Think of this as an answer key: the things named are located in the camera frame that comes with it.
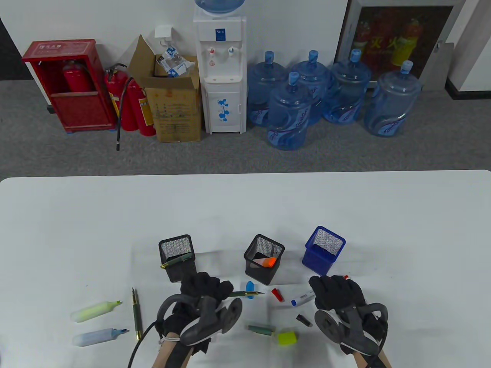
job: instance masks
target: black cable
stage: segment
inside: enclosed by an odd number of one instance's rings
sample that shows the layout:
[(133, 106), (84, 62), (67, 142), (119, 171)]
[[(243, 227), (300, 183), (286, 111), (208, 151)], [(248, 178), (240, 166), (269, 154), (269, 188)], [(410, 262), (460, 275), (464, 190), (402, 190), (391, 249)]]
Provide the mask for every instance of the black cable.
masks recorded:
[(126, 65), (124, 64), (121, 64), (121, 63), (116, 63), (114, 64), (113, 66), (109, 67), (108, 69), (106, 69), (106, 73), (108, 74), (108, 80), (111, 80), (112, 79), (112, 76), (114, 75), (114, 73), (116, 72), (116, 67), (117, 66), (121, 66), (123, 68), (127, 68)]
[(141, 342), (143, 341), (143, 339), (145, 338), (145, 336), (147, 336), (147, 334), (150, 332), (150, 330), (154, 326), (155, 326), (155, 322), (152, 322), (150, 324), (150, 326), (148, 326), (148, 328), (145, 330), (145, 332), (143, 333), (143, 335), (141, 335), (140, 340), (138, 340), (138, 342), (136, 343), (135, 348), (133, 349), (133, 353), (131, 353), (130, 361), (128, 362), (128, 368), (131, 368), (131, 365), (133, 364), (133, 359), (135, 358), (135, 355), (136, 355), (136, 351), (138, 350)]
[(133, 77), (129, 77), (128, 81), (124, 85), (123, 93), (121, 93), (121, 100), (119, 101), (119, 115), (118, 115), (118, 137), (116, 139), (116, 150), (119, 151), (119, 138), (121, 136), (121, 117), (123, 116), (124, 98), (126, 96), (126, 90), (128, 89), (128, 84), (133, 80)]

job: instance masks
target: hand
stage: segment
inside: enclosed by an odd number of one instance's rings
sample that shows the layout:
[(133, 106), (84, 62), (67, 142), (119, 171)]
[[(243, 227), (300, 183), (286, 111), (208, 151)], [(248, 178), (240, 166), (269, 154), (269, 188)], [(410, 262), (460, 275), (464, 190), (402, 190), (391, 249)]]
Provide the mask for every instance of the hand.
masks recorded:
[[(357, 307), (366, 305), (365, 297), (360, 286), (353, 280), (346, 280), (343, 276), (312, 276), (309, 284), (315, 293), (315, 305), (319, 309), (330, 311), (334, 309), (339, 315), (341, 309), (350, 305)], [(383, 337), (384, 326), (370, 313), (362, 322), (363, 330), (372, 335), (377, 341)], [(352, 354), (353, 350), (341, 346), (345, 354)]]
[[(230, 281), (220, 282), (216, 277), (210, 277), (206, 272), (199, 272), (196, 275), (185, 276), (181, 283), (181, 294), (189, 296), (211, 296), (217, 300), (217, 307), (234, 290)], [(192, 306), (177, 303), (170, 315), (163, 324), (156, 325), (155, 328), (161, 336), (167, 336), (169, 332), (180, 335), (184, 327), (199, 317), (199, 314)], [(206, 354), (208, 344), (211, 339), (207, 339), (194, 346), (193, 354), (203, 351)]]

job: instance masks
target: yellow-green sponge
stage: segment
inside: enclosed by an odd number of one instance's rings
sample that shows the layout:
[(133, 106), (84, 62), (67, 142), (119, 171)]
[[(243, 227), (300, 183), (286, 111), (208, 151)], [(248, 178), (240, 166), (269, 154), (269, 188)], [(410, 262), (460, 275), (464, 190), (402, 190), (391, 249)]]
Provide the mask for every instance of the yellow-green sponge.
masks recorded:
[(294, 345), (297, 343), (295, 332), (284, 332), (278, 335), (278, 344), (280, 346)]

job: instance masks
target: blue eraser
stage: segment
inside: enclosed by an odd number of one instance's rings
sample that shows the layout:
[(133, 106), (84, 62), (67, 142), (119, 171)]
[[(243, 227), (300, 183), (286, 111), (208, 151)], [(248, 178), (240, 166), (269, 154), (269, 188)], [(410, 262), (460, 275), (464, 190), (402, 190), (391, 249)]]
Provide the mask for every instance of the blue eraser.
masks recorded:
[[(247, 281), (247, 284), (245, 285), (245, 289), (246, 291), (254, 291), (254, 283), (252, 281)], [(253, 296), (248, 296), (247, 297), (248, 299), (254, 299)]]

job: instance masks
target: fire hydrant cabinet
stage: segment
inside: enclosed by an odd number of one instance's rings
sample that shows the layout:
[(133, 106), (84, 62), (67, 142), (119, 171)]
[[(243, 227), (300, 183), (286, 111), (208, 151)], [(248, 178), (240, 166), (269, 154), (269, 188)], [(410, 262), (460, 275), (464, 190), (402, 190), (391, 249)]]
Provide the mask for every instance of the fire hydrant cabinet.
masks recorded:
[(95, 40), (33, 42), (22, 60), (31, 63), (67, 133), (116, 129)]

